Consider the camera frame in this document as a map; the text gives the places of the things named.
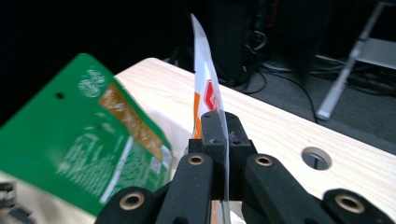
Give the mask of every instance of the small hole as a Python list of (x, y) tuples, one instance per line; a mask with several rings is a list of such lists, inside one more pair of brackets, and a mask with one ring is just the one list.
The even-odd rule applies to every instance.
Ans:
[(191, 165), (201, 165), (204, 163), (205, 159), (201, 156), (191, 156), (189, 157), (189, 164)]
[(361, 201), (347, 194), (337, 195), (335, 197), (335, 201), (338, 205), (349, 212), (357, 214), (364, 212), (364, 205), (361, 203)]
[(129, 193), (121, 198), (120, 207), (123, 210), (133, 210), (140, 207), (144, 201), (145, 197), (141, 192)]
[(189, 224), (189, 221), (185, 217), (177, 217), (173, 224)]
[(209, 143), (211, 143), (211, 144), (215, 144), (215, 143), (218, 143), (219, 142), (219, 140), (217, 140), (217, 139), (210, 139), (209, 140)]
[(139, 198), (136, 196), (129, 197), (125, 200), (125, 204), (134, 205), (139, 202)]
[(332, 166), (332, 158), (318, 147), (307, 147), (302, 152), (306, 165), (315, 170), (327, 170)]
[(257, 162), (259, 165), (261, 165), (261, 166), (270, 166), (270, 165), (273, 164), (273, 161), (272, 161), (270, 158), (264, 157), (264, 156), (257, 157), (257, 158), (256, 158), (256, 162)]
[(56, 95), (56, 98), (58, 98), (60, 100), (64, 99), (64, 93), (63, 92), (57, 92), (55, 95)]

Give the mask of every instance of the black cable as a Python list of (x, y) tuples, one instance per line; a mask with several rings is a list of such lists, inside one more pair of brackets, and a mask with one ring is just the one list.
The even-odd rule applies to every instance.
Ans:
[[(257, 74), (259, 74), (259, 76), (262, 77), (262, 80), (263, 80), (262, 86), (260, 88), (258, 88), (257, 90), (255, 90), (255, 91), (242, 91), (243, 90), (242, 89), (242, 90), (239, 90), (239, 92), (244, 93), (245, 95), (251, 95), (251, 94), (263, 91), (267, 87), (267, 84), (268, 84), (267, 78), (265, 78), (265, 76), (262, 73), (260, 73), (260, 72), (258, 72)], [(247, 89), (249, 84), (250, 84), (250, 80), (249, 80), (249, 82), (247, 83), (247, 85), (246, 85), (246, 87), (244, 89)]]
[(215, 65), (216, 71), (220, 72), (220, 74), (227, 78), (227, 80), (225, 80), (224, 78), (220, 77), (218, 75), (218, 80), (219, 80), (219, 84), (225, 86), (225, 87), (238, 87), (238, 86), (242, 86), (244, 84), (247, 84), (246, 82), (243, 83), (236, 83), (235, 81), (233, 81), (232, 78), (228, 77), (227, 74), (215, 63), (213, 62), (213, 65)]
[[(311, 77), (315, 77), (315, 78), (319, 78), (322, 80), (329, 80), (329, 81), (335, 81), (338, 78), (338, 74), (336, 73), (336, 76), (321, 76), (324, 75), (326, 73), (317, 73), (317, 74), (310, 74)], [(364, 94), (368, 94), (368, 95), (374, 95), (374, 96), (396, 96), (396, 86), (393, 85), (391, 82), (386, 81), (383, 78), (380, 78), (379, 80), (382, 82), (382, 84), (385, 84), (389, 87), (392, 88), (392, 91), (388, 91), (388, 92), (381, 92), (381, 91), (366, 91), (364, 89), (375, 89), (378, 88), (378, 86), (374, 85), (373, 83), (371, 83), (372, 80), (370, 80), (367, 76), (364, 76), (363, 78), (366, 81), (366, 85), (362, 85), (362, 84), (358, 84), (358, 80), (356, 79), (356, 75), (357, 73), (351, 73), (349, 78), (347, 79), (346, 85), (353, 89), (354, 91), (359, 91), (361, 93)]]
[[(353, 78), (352, 77), (348, 80), (348, 82), (346, 84), (349, 88), (351, 88), (355, 91), (362, 92), (364, 94), (368, 94), (368, 95), (390, 96), (390, 97), (396, 96), (395, 83), (387, 81), (381, 77), (376, 77), (376, 79), (370, 79), (367, 77), (367, 74), (364, 74), (364, 73), (358, 74), (358, 75), (360, 75), (360, 77), (363, 77), (366, 83), (360, 84), (358, 80), (352, 79)], [(364, 90), (364, 89), (371, 89), (371, 90), (377, 89), (378, 90), (380, 88), (381, 84), (388, 86), (391, 89), (391, 91), (367, 91), (367, 90)]]
[(322, 80), (328, 80), (328, 81), (335, 81), (338, 78), (338, 73), (310, 73), (309, 74), (311, 77), (315, 77), (318, 79)]
[(279, 78), (286, 79), (287, 81), (290, 81), (291, 83), (294, 83), (294, 84), (295, 84), (296, 86), (298, 86), (301, 90), (303, 90), (303, 92), (305, 93), (306, 97), (308, 98), (309, 105), (310, 105), (310, 107), (311, 107), (311, 111), (312, 111), (312, 114), (313, 114), (313, 117), (314, 117), (314, 122), (315, 122), (316, 124), (319, 124), (318, 118), (317, 118), (317, 116), (316, 116), (316, 111), (315, 111), (314, 102), (312, 101), (311, 95), (309, 95), (308, 91), (304, 88), (303, 85), (301, 85), (300, 83), (294, 81), (294, 80), (291, 79), (291, 78), (282, 77), (282, 76), (277, 75), (277, 74), (275, 74), (275, 73), (267, 73), (266, 75), (270, 75), (270, 76), (273, 76), (273, 77), (279, 77)]

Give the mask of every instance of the dark background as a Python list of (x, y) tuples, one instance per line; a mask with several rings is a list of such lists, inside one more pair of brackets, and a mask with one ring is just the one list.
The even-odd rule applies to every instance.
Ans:
[[(248, 14), (254, 1), (216, 2), (247, 6)], [(303, 23), (303, 27), (317, 27), (319, 31), (311, 46), (312, 53), (320, 52), (335, 58), (345, 58), (348, 55), (375, 3), (363, 0), (324, 1), (328, 5), (319, 7), (327, 12), (327, 19), (318, 19), (312, 18), (312, 12), (316, 9), (307, 4), (309, 0), (277, 2), (280, 12), (277, 18), (272, 18), (277, 19), (274, 29), (283, 27), (282, 24), (285, 23), (290, 29), (298, 27), (295, 23), (290, 23), (290, 20), (299, 22), (300, 25)], [(213, 15), (217, 14), (213, 6), (213, 1), (193, 0), (1, 1), (0, 125), (80, 52), (91, 54), (117, 74), (148, 57), (172, 57), (178, 49), (178, 57), (186, 60), (182, 67), (192, 71), (191, 53), (188, 50), (192, 48), (190, 13), (196, 14), (207, 30), (209, 42), (214, 42), (219, 27), (232, 27), (232, 23), (227, 21), (213, 26)], [(395, 40), (395, 32), (389, 32), (393, 24), (391, 21), (396, 21), (394, 8), (384, 14), (373, 34)], [(326, 21), (322, 23), (326, 25), (309, 23), (317, 20)], [(278, 39), (283, 36), (279, 42), (293, 43), (298, 36), (306, 35), (307, 30), (283, 32), (286, 35), (278, 32)]]

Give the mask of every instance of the wooden tabletop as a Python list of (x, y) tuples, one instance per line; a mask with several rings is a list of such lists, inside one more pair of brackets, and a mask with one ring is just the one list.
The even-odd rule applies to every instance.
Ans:
[[(145, 110), (192, 131), (193, 74), (146, 59), (116, 78)], [(240, 118), (257, 150), (278, 158), (309, 193), (321, 199), (328, 189), (350, 189), (396, 220), (396, 156), (237, 91), (222, 86), (220, 91), (225, 110)], [(307, 166), (302, 153), (308, 147), (325, 151), (331, 167)]]

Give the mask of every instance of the green snack bag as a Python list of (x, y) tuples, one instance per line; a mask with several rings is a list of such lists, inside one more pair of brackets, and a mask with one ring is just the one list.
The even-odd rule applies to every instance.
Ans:
[(0, 129), (0, 170), (97, 216), (118, 190), (170, 179), (161, 129), (112, 74), (79, 54)]

